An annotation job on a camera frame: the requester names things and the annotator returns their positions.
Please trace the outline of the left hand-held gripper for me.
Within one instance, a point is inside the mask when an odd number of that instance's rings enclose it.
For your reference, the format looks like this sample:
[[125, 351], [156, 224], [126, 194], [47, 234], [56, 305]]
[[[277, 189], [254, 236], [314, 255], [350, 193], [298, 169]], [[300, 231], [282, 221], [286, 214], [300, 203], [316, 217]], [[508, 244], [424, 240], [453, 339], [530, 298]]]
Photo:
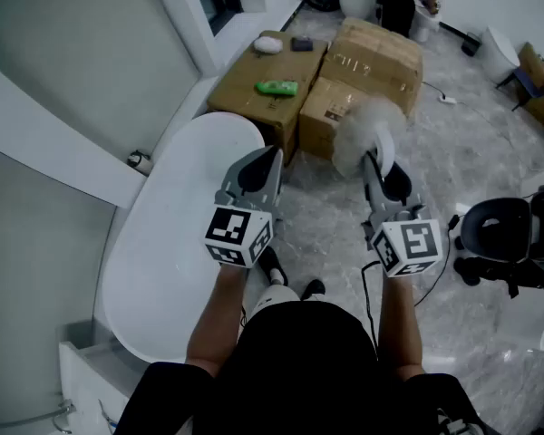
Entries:
[[229, 167], [203, 238], [215, 261], [251, 268], [263, 254], [275, 235], [283, 159], [279, 147], [269, 146]]

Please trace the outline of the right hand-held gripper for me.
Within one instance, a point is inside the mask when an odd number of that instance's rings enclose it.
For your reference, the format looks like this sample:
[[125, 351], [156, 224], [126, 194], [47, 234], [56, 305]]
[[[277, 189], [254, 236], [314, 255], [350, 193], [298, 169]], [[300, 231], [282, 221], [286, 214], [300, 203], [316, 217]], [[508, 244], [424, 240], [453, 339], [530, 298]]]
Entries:
[[440, 224], [424, 204], [384, 212], [387, 198], [406, 202], [412, 191], [410, 177], [396, 162], [382, 178], [376, 159], [369, 151], [365, 153], [365, 198], [372, 210], [381, 210], [363, 223], [365, 240], [388, 277], [418, 275], [442, 259]]

